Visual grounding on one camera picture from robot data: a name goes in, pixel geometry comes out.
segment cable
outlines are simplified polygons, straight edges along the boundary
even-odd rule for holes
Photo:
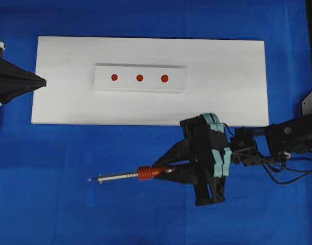
[[[276,163],[276,162],[272,162],[272,161],[269,161],[269,160],[267,160],[267,159],[260,158],[260,157],[258,157],[258,156],[250,156],[250,155],[247,155],[247,154],[240,154],[240,153],[234,153],[234,155],[245,156],[245,157],[248,157],[248,158],[256,158],[256,159],[258,159],[258,160],[261,160],[261,161],[263,161],[263,162],[266,162],[267,164],[275,164],[275,165],[280,166],[280,167],[283,168],[283,169],[290,170],[290,171],[294,171],[294,172],[302,172],[302,173],[305,172],[304,174],[302,174],[302,175],[296,177],[295,179],[292,179],[292,180],[289,180],[289,181],[286,181],[286,182],[279,182],[279,181],[276,180],[275,177],[270,173],[270,171],[268,170],[268,166],[263,164],[262,166],[263,166],[263,168],[265,169],[265,171],[267,172],[267,174],[269,175],[269,177],[270,177],[276,184],[279,184],[279,185],[291,184],[291,183],[297,181],[298,179],[303,178],[304,176],[307,176],[307,175],[309,175],[309,174],[312,174],[312,170],[310,170],[310,171],[302,171],[302,170],[295,170],[295,169],[292,169],[292,168],[283,167],[283,166],[279,165],[279,164]]]
[[[265,171],[268,173],[269,177],[270,177],[276,184],[279,184],[279,185],[291,184],[291,183],[297,181],[298,179],[301,179],[301,178],[303,178],[304,176],[310,174],[310,173],[305,173],[305,174],[302,174],[302,175],[296,177],[295,179],[292,179],[292,180],[289,180],[289,181],[286,181],[286,182],[279,182],[278,180],[276,180],[276,179],[274,178],[274,176],[270,173],[270,171],[268,170],[268,168],[267,168],[265,165],[263,165],[263,168],[264,168]]]
[[[267,164],[274,164],[276,166],[279,166],[285,170],[288,170],[288,171],[292,171],[292,172],[297,172],[297,173],[312,173],[312,170],[298,170],[298,169],[293,169],[293,168],[289,168],[289,167],[283,167],[282,165],[276,163],[276,162],[273,162],[273,161],[269,161],[265,158],[261,158],[259,156],[251,156],[251,155],[247,155],[247,154],[242,154],[242,153],[233,153],[233,155],[237,155],[237,156],[244,156],[244,157],[247,157],[247,158],[254,158],[254,159],[258,159],[260,160],[260,162],[265,162]]]
[[[308,161],[308,162],[312,162],[312,158],[311,157],[295,157],[295,158],[288,159],[288,161]]]
[[[226,129],[228,130],[228,132],[229,132],[230,135],[235,136],[235,134],[231,132],[231,130],[229,129],[229,126],[228,126],[227,124],[225,124],[225,123],[223,123],[223,122],[221,122],[221,124],[224,125],[224,126],[226,127]]]

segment red circle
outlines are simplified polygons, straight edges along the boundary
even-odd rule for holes
[[[113,75],[111,76],[111,78],[112,78],[113,81],[116,81],[116,80],[118,79],[118,77],[117,77],[116,74],[113,74]]]
[[[144,76],[143,75],[141,75],[141,74],[139,74],[139,75],[137,75],[137,81],[138,82],[141,82],[143,79],[144,79]]]
[[[166,83],[168,81],[168,75],[162,75],[161,80],[163,83]]]

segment screwdriver shaft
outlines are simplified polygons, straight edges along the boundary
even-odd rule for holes
[[[105,180],[118,180],[118,179],[124,179],[124,178],[134,178],[138,177],[138,172],[130,172],[130,173],[124,173],[124,174],[118,174],[118,175],[101,175],[96,178],[88,179],[88,181],[97,180],[99,182],[103,182]]]

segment white board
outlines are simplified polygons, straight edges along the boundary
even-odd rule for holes
[[[185,86],[100,90],[99,65],[183,67]],[[232,126],[269,123],[263,41],[39,37],[36,74],[47,87],[34,92],[35,124],[178,125],[207,112]]]

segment orange handle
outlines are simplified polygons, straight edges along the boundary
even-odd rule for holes
[[[150,166],[143,166],[138,168],[138,178],[139,180],[150,180],[152,177],[160,175],[161,173],[170,170],[175,170],[174,167],[150,167]]]

